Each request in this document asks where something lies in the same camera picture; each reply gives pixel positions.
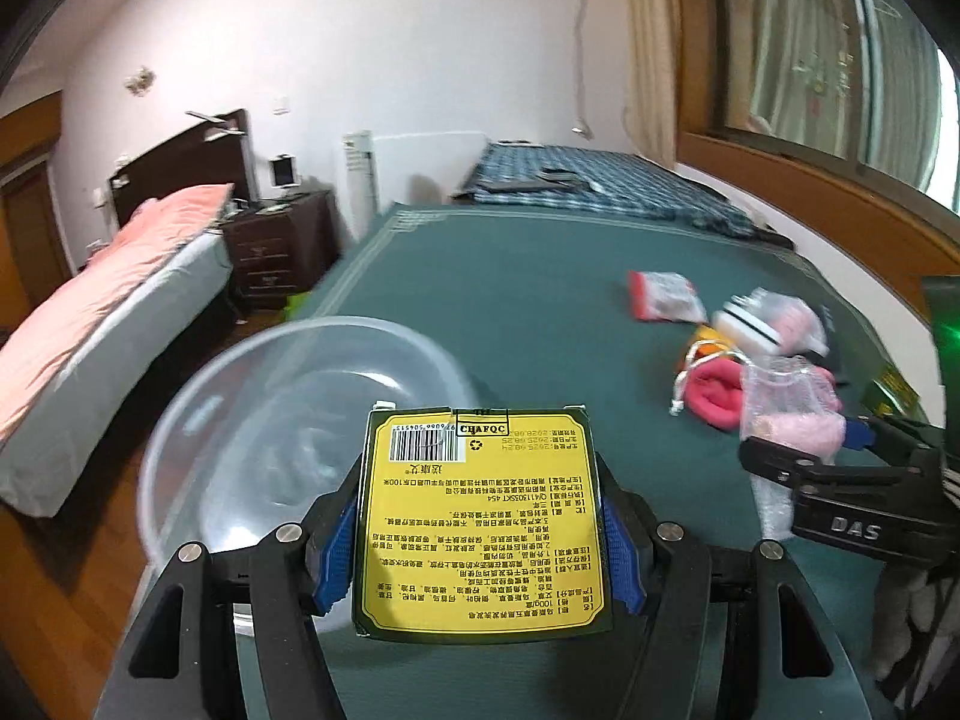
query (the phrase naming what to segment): nightstand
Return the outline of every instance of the nightstand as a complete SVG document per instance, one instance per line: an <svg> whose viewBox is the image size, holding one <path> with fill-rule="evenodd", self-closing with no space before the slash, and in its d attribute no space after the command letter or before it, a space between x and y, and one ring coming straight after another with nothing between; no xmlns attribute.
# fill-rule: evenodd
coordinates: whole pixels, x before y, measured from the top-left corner
<svg viewBox="0 0 960 720"><path fill-rule="evenodd" d="M239 215L223 225L234 290L251 308L282 308L308 292L340 252L331 190L286 199L285 207Z"/></svg>

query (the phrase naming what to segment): red and white package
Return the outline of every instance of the red and white package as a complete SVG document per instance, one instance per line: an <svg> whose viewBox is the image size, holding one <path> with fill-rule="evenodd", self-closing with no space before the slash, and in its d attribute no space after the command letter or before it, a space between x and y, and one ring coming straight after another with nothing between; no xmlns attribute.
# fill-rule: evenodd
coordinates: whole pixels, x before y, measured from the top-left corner
<svg viewBox="0 0 960 720"><path fill-rule="evenodd" d="M639 274L628 276L634 316L645 322L707 321L697 290L680 274Z"/></svg>

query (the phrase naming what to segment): drawer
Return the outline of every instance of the drawer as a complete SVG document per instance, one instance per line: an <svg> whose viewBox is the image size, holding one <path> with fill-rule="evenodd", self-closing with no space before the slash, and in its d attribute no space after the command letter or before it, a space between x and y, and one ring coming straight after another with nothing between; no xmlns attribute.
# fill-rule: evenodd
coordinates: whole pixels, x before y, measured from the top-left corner
<svg viewBox="0 0 960 720"><path fill-rule="evenodd" d="M260 260L274 261L270 270L283 269L284 263L278 260L290 258L290 244L285 238L261 238L256 241L234 241L234 256L237 261L234 265L242 266L246 263Z"/></svg>
<svg viewBox="0 0 960 720"><path fill-rule="evenodd" d="M241 293L249 295L276 295L277 293L296 292L294 271L253 271L249 274L237 274L237 285Z"/></svg>

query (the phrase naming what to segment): wooden floor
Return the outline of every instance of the wooden floor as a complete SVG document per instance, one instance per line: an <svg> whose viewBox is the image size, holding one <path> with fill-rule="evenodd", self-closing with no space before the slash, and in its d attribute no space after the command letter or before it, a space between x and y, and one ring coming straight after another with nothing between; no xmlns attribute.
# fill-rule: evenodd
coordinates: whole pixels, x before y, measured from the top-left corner
<svg viewBox="0 0 960 720"><path fill-rule="evenodd" d="M189 373L280 319L254 314L174 381L138 386L56 517L0 507L0 641L51 720L88 720L126 625L146 565L136 483L152 425Z"/></svg>

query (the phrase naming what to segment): blue gripper pad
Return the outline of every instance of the blue gripper pad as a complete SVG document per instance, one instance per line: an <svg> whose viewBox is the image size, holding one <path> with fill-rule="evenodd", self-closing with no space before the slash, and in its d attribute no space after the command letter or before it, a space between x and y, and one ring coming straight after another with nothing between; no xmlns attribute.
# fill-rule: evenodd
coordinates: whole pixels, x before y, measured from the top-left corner
<svg viewBox="0 0 960 720"><path fill-rule="evenodd" d="M357 519L357 499L340 515L336 530L320 553L320 575L313 600L320 614L327 614L337 601L347 596L353 578L353 538Z"/></svg>
<svg viewBox="0 0 960 720"><path fill-rule="evenodd" d="M647 593L640 576L640 554L627 534L613 506L602 501L604 530L607 532L607 565L613 597L627 605L630 614L639 614Z"/></svg>

